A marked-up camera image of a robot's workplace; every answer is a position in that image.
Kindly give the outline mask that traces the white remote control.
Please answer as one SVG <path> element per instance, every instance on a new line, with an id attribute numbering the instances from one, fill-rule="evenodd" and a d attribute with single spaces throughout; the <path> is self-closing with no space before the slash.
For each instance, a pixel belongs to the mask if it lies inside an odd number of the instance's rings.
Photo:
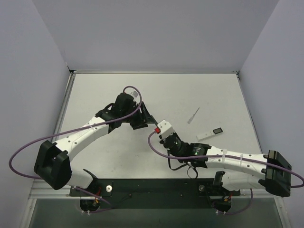
<path id="1" fill-rule="evenodd" d="M 223 129 L 220 127 L 220 128 L 213 129 L 209 132 L 200 133 L 200 134 L 196 135 L 196 139 L 199 142 L 199 141 L 203 141 L 207 138 L 213 137 L 213 136 L 221 134 L 221 133 L 223 133 Z"/>

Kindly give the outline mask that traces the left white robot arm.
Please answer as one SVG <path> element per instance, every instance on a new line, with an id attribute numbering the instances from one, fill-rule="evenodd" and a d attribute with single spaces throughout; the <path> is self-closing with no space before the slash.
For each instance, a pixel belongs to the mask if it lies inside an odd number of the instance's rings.
<path id="1" fill-rule="evenodd" d="M 120 93 L 114 103 L 108 104 L 83 126 L 83 129 L 55 142 L 41 144 L 34 165 L 34 172 L 54 190 L 77 186 L 86 195 L 97 191 L 97 177 L 87 169 L 73 170 L 71 161 L 98 138 L 111 133 L 123 123 L 134 130 L 157 124 L 144 103 L 138 104 L 134 97 Z"/>

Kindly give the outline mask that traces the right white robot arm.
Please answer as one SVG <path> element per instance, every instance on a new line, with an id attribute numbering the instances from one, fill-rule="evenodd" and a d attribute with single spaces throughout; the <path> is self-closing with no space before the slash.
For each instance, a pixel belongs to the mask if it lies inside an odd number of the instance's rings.
<path id="1" fill-rule="evenodd" d="M 214 185 L 228 191 L 240 189 L 265 189 L 268 193 L 289 197 L 291 195 L 292 166 L 277 151 L 267 154 L 246 154 L 219 149 L 203 143 L 183 142 L 176 133 L 159 135 L 160 144 L 180 163 L 192 168 L 219 169 Z"/>

